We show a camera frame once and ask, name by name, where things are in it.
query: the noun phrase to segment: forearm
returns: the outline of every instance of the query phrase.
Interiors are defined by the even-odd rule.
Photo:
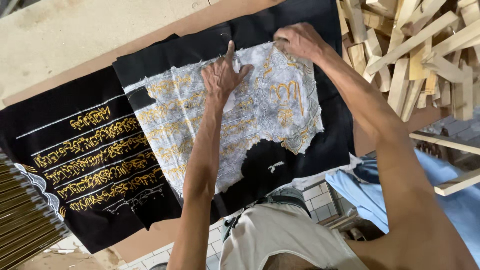
[[[187,164],[180,233],[175,240],[169,269],[205,269],[210,205],[218,172],[222,109],[221,104],[207,98]]]
[[[319,45],[312,60],[337,87],[355,120],[377,144],[380,140],[408,139],[407,128],[382,94],[326,43]]]

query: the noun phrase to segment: wooden plank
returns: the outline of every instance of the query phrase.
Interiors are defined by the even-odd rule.
[[[336,8],[338,9],[338,18],[340,19],[340,32],[342,33],[342,37],[348,37],[348,26],[347,22],[345,21],[345,14],[340,5],[340,0],[335,0],[335,2]]]
[[[466,121],[473,118],[473,70],[464,60],[460,64],[464,81],[454,84],[452,111],[455,119]]]
[[[440,18],[433,21],[431,24],[422,29],[417,35],[409,38],[407,41],[395,48],[395,50],[385,54],[379,61],[369,66],[367,69],[368,73],[375,73],[382,67],[397,60],[402,55],[406,54],[407,52],[418,46],[420,43],[427,40],[429,37],[440,32],[443,28],[447,27],[449,24],[455,22],[456,20],[458,20],[458,17],[453,12],[448,11]]]
[[[377,35],[375,34],[375,30],[373,28],[368,29],[367,40],[365,40],[364,44],[367,60],[370,60],[372,55],[380,56],[380,58],[382,57],[382,49],[380,48]]]
[[[420,62],[432,51],[432,37],[410,51],[410,73],[411,81],[426,79],[430,75],[430,70],[425,68]]]
[[[362,43],[367,39],[367,29],[363,24],[359,0],[345,0],[345,12],[350,22],[355,43]]]
[[[372,55],[372,56],[370,57],[370,60],[368,60],[367,66],[375,63],[375,61],[378,61],[380,58],[381,58],[380,56]],[[364,71],[362,77],[363,77],[369,84],[371,84],[372,81],[373,81],[373,78],[375,77],[375,75],[376,75],[376,74],[370,75],[370,74],[368,74],[368,73],[366,73],[366,72]]]
[[[5,16],[0,20],[0,99],[208,6],[208,0],[44,0]]]
[[[410,133],[409,136],[412,139],[422,140],[429,143],[438,144],[441,146],[446,146],[453,149],[458,149],[461,151],[480,155],[480,148],[476,147],[475,144],[470,143],[468,141],[460,141],[450,137],[430,134],[430,133],[421,132],[421,131],[414,131]]]
[[[473,40],[477,36],[480,36],[480,20],[467,25],[451,37],[435,45],[432,48],[432,51],[438,53],[440,56],[445,56],[452,51],[459,49],[462,45]]]
[[[363,24],[373,28],[383,35],[391,36],[393,29],[393,20],[380,16],[367,10],[361,10],[363,15]]]
[[[463,21],[465,25],[470,25],[477,20],[480,20],[480,7],[477,1],[473,1],[472,3],[463,6],[463,4],[469,3],[470,0],[461,0],[458,2],[458,5],[461,6],[460,12],[462,13]],[[476,45],[472,45],[473,49],[475,50],[475,54],[477,59],[480,61],[480,38],[478,39],[479,43]]]
[[[348,55],[352,62],[353,69],[360,75],[363,75],[367,63],[365,62],[365,52],[363,51],[363,45],[357,44],[348,49]]]
[[[400,30],[406,36],[416,35],[445,2],[446,0],[424,0],[401,26]]]
[[[435,93],[435,85],[437,85],[438,76],[435,71],[430,71],[427,81],[425,82],[425,94],[433,95]]]
[[[446,107],[450,105],[450,82],[439,78],[438,79],[438,87],[440,88],[440,102],[439,105],[441,107]]]
[[[367,0],[365,3],[385,17],[395,18],[396,0]]]
[[[398,59],[395,63],[390,93],[388,94],[388,105],[392,107],[398,116],[401,116],[405,96],[408,87],[408,59]]]
[[[413,81],[413,85],[409,87],[407,98],[405,99],[405,105],[403,106],[402,110],[402,121],[407,122],[412,115],[413,108],[415,107],[415,103],[417,102],[420,90],[423,86],[425,79],[419,79]]]
[[[469,186],[480,183],[480,169],[467,172],[455,179],[433,187],[435,193],[447,196]]]
[[[435,71],[437,75],[449,80],[452,83],[463,82],[463,71],[435,52],[427,55],[421,61],[421,63],[424,67]]]
[[[398,20],[394,29],[392,30],[392,36],[390,38],[390,45],[388,46],[388,52],[396,49],[400,44],[402,44],[405,36],[401,30],[403,24],[408,20],[412,15],[413,11],[417,8],[420,0],[404,0],[402,7],[400,8],[400,13],[398,15]]]
[[[345,48],[345,44],[342,42],[342,58],[343,61],[345,61],[351,68],[352,67],[352,62],[350,62],[350,57],[348,56],[347,49]]]

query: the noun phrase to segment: black fabric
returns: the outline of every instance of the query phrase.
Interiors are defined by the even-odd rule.
[[[341,55],[341,34],[334,0],[287,0],[274,7],[215,25],[196,34],[152,45],[113,63],[123,87],[145,77],[165,72],[171,67],[209,60],[225,54],[230,39],[236,49],[249,48],[272,41],[278,28],[308,22],[322,38]],[[314,175],[350,163],[354,154],[353,120],[337,89],[323,71],[315,66],[319,103],[325,132],[318,133],[305,154],[294,155],[280,143],[261,140],[247,152],[242,165],[243,179],[212,201],[211,223],[265,196],[273,189],[288,184],[296,177]],[[134,110],[155,101],[144,87],[129,93]],[[268,167],[279,161],[284,166],[274,173]]]
[[[120,97],[98,105],[116,96]],[[93,108],[76,114],[90,107]],[[93,110],[106,107],[109,113],[103,114],[104,119],[99,118],[99,123],[77,128],[70,123],[71,120],[78,120],[79,116],[84,117]],[[8,106],[0,111],[0,126],[1,148],[13,162],[30,166],[29,172],[46,181],[45,190],[34,187],[46,201],[45,192],[58,198],[58,211],[64,215],[64,222],[91,253],[109,247],[143,227],[148,228],[155,221],[177,218],[181,214],[176,195],[163,177],[154,155],[146,158],[147,153],[151,152],[150,146],[111,66]],[[102,135],[91,139],[97,131]],[[91,144],[80,138],[89,138]],[[139,140],[124,147],[118,146],[129,138]],[[89,161],[93,160],[95,163],[90,164],[97,165],[82,167],[80,163],[75,163],[78,159],[96,156],[101,151],[104,151],[101,161],[97,162],[94,158]],[[113,164],[120,160],[131,162],[128,166],[123,166],[123,161]],[[65,168],[62,165],[52,169],[63,163],[66,164]],[[121,168],[111,170],[116,165]],[[112,177],[108,177],[108,172],[100,173],[104,169],[109,169]],[[120,170],[129,173],[113,174]],[[74,186],[66,184],[77,178],[72,183],[79,183],[89,173],[99,175],[90,185],[77,186],[75,191]],[[132,184],[122,186],[123,190],[119,187],[111,189],[116,185],[114,182],[122,180],[124,182],[121,183]],[[59,193],[64,187],[70,189]],[[93,191],[94,200],[84,200],[81,204],[77,204],[78,200],[68,203]],[[108,195],[98,199],[103,193]]]

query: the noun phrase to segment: blue cloth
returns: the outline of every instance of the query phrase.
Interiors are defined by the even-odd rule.
[[[415,150],[415,154],[433,186],[463,174],[450,163]],[[355,176],[344,171],[327,175],[328,183],[345,199],[357,207],[359,215],[372,221],[384,233],[388,233],[388,221],[382,188],[378,183],[376,160],[362,158],[355,174],[369,183],[360,183]],[[480,267],[480,184],[473,185],[448,196],[437,195],[437,201],[457,229],[470,253]]]

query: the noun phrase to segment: finger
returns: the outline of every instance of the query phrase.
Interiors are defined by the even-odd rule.
[[[293,34],[293,31],[294,30],[291,28],[291,26],[280,28],[273,35],[273,40],[279,40],[279,39],[290,40]]]
[[[242,81],[243,78],[245,78],[245,76],[248,74],[248,72],[250,72],[251,70],[253,70],[253,65],[244,65],[240,68],[240,72],[239,72],[239,80]]]
[[[235,51],[235,43],[233,43],[233,40],[231,40],[228,43],[228,50],[227,50],[227,53],[225,54],[225,60],[230,64],[232,64],[232,61],[233,61],[234,51]]]

